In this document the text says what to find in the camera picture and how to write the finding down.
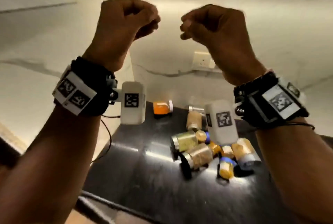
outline jar of orange powder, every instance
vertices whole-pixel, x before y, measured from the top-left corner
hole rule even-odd
[[[154,114],[164,115],[173,112],[172,100],[168,101],[156,101],[153,103]]]

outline forearm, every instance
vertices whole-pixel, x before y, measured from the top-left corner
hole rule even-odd
[[[333,150],[310,127],[257,132],[268,168],[291,210],[318,223],[333,219]]]
[[[77,117],[56,106],[2,184],[0,212],[6,214],[0,223],[64,222],[87,176],[99,124],[100,117]]]

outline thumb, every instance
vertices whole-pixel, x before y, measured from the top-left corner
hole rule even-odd
[[[130,16],[132,25],[140,29],[143,26],[151,23],[158,16],[158,11],[155,6],[145,8],[141,10],[138,14]]]
[[[186,20],[183,23],[183,29],[186,33],[189,33],[192,36],[194,41],[201,43],[202,45],[207,46],[211,41],[212,32],[201,23]]]

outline black countertop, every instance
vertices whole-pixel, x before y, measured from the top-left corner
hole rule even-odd
[[[217,178],[217,158],[191,179],[184,176],[170,152],[170,137],[184,132],[187,113],[175,108],[156,119],[148,102],[146,121],[120,125],[108,154],[91,167],[84,190],[156,223],[293,223],[264,162],[254,174],[229,183]],[[262,157],[253,129],[244,121],[236,124],[239,136]]]

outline qr code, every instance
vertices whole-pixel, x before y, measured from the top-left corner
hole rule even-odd
[[[269,100],[269,102],[279,112],[283,111],[284,109],[289,107],[291,104],[293,104],[293,101],[291,100],[291,98],[284,92],[279,93],[273,99]]]
[[[68,97],[75,89],[76,86],[68,79],[64,79],[58,87],[58,91],[65,97]]]
[[[301,92],[292,83],[288,83],[287,89],[291,91],[297,98],[301,95]]]
[[[76,90],[74,94],[69,99],[69,102],[76,105],[78,108],[82,109],[91,99],[86,96],[83,92]]]
[[[208,125],[208,127],[212,127],[212,125],[211,125],[211,118],[210,118],[210,114],[209,113],[206,114],[206,118],[207,118],[207,125]]]
[[[216,120],[219,127],[226,127],[232,125],[230,112],[217,113]]]
[[[125,94],[125,107],[139,107],[139,94],[126,93]]]

